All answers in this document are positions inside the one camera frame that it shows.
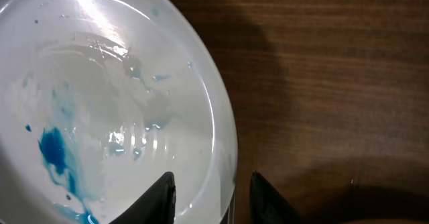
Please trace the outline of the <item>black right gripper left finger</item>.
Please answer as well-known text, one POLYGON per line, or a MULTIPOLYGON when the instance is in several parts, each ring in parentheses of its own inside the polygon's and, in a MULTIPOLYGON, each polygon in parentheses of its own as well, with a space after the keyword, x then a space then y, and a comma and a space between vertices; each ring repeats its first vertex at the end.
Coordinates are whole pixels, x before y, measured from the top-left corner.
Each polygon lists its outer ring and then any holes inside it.
POLYGON ((110 224, 173 224, 175 206, 174 174, 165 172, 110 224))

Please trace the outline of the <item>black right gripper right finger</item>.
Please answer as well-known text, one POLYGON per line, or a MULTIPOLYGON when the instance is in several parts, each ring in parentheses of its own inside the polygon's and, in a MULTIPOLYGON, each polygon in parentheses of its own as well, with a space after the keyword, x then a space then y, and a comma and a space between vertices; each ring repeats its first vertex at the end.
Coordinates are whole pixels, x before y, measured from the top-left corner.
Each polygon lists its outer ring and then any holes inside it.
POLYGON ((250 180, 249 204, 252 224, 301 224, 293 206, 258 172, 250 180))

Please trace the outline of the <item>white plate blue stain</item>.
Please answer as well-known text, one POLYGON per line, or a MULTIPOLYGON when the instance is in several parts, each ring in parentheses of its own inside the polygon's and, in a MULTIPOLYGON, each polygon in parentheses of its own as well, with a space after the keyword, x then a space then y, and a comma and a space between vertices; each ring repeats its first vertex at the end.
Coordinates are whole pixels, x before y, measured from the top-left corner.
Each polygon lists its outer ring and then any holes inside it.
POLYGON ((237 132, 169 0, 1 0, 1 222, 110 223, 165 172, 174 223, 233 223, 237 132))

